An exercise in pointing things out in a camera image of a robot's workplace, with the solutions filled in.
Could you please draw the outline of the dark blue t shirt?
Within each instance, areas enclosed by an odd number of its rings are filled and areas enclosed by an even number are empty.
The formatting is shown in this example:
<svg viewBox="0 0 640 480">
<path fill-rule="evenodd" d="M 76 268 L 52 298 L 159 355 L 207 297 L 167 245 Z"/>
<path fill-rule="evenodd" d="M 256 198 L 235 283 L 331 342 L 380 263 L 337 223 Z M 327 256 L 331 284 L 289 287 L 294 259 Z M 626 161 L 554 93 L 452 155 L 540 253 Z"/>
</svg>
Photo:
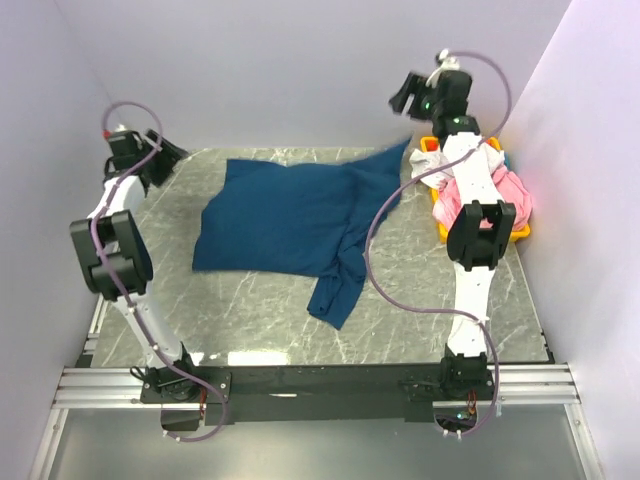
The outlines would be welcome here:
<svg viewBox="0 0 640 480">
<path fill-rule="evenodd" d="M 398 203 L 408 145 L 342 164 L 228 159 L 223 187 L 201 214 L 193 271 L 311 277 L 308 313 L 341 329 L 367 277 L 370 225 L 385 202 Z"/>
</svg>

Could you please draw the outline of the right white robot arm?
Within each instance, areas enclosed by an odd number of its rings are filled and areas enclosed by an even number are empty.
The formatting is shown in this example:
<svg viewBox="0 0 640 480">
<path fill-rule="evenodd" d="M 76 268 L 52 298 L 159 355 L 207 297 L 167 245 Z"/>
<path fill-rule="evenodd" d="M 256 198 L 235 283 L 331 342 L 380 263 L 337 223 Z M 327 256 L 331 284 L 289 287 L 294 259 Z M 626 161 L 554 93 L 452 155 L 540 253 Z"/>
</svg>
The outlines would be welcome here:
<svg viewBox="0 0 640 480">
<path fill-rule="evenodd" d="M 396 114 L 432 123 L 432 133 L 460 194 L 461 210 L 448 228 L 447 254 L 456 279 L 448 356 L 475 358 L 487 353 L 483 328 L 495 269 L 504 256 L 516 217 L 492 180 L 489 144 L 476 119 L 467 114 L 471 76 L 442 70 L 432 77 L 410 72 L 389 105 Z"/>
</svg>

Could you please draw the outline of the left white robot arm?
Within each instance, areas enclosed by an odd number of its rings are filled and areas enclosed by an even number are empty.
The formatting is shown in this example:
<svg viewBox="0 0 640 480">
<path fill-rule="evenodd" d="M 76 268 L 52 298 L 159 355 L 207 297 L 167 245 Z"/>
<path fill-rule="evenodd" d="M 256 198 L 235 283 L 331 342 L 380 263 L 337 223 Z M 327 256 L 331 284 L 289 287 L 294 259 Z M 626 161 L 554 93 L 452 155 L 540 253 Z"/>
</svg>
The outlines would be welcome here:
<svg viewBox="0 0 640 480">
<path fill-rule="evenodd" d="M 161 187 L 188 153 L 152 129 L 124 126 L 106 134 L 111 157 L 104 165 L 103 194 L 70 236 L 88 289 L 111 303 L 143 347 L 147 368 L 184 360 L 186 349 L 152 295 L 154 269 L 134 219 L 152 186 Z"/>
</svg>

